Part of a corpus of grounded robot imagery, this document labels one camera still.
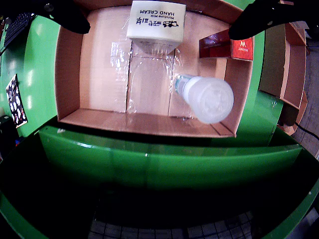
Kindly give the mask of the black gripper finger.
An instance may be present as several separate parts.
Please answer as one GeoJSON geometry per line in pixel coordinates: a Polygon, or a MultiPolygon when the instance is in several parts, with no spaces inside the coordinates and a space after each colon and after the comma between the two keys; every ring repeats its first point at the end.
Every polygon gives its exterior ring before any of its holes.
{"type": "Polygon", "coordinates": [[[241,40],[271,27],[304,21],[312,39],[319,38],[319,2],[317,0],[256,0],[248,4],[229,28],[229,37],[241,40]]]}
{"type": "Polygon", "coordinates": [[[0,15],[14,21],[21,13],[46,17],[62,27],[79,34],[90,30],[90,23],[72,0],[2,0],[0,15]]]}

